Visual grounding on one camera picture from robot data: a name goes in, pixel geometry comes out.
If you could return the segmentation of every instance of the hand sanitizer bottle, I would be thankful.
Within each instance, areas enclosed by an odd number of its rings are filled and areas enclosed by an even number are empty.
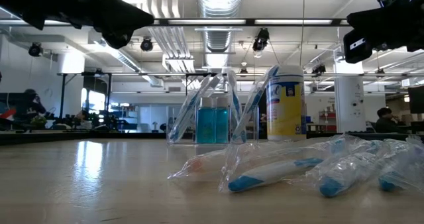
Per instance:
[[[216,120],[216,143],[217,144],[227,144],[228,143],[228,118],[229,118],[229,109],[228,109],[228,99],[226,97],[217,98],[217,120]]]
[[[215,144],[215,109],[212,98],[202,97],[196,115],[196,143]]]

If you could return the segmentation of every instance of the white column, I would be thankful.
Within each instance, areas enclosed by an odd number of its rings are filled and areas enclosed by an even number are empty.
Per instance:
[[[63,73],[84,72],[85,58],[80,53],[60,54],[58,57],[59,71]],[[66,114],[76,115],[81,111],[81,90],[84,78],[68,75],[66,80],[72,79],[65,87],[64,116]]]
[[[335,73],[362,74],[362,62],[348,64],[335,56]],[[335,80],[337,132],[366,131],[364,81],[362,77],[338,77]]]

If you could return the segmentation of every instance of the table surface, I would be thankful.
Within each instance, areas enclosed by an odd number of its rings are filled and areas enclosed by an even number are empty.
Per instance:
[[[91,140],[0,146],[0,223],[422,223],[424,197],[364,186],[333,199],[284,183],[220,194],[169,182],[192,146]]]

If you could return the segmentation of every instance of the disinfecting wipes container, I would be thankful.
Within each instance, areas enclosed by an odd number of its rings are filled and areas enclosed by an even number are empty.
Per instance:
[[[306,139],[303,70],[280,66],[266,86],[268,140]]]

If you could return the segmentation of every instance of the container label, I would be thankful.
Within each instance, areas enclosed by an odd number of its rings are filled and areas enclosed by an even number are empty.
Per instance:
[[[275,79],[267,93],[268,135],[306,135],[303,83]]]

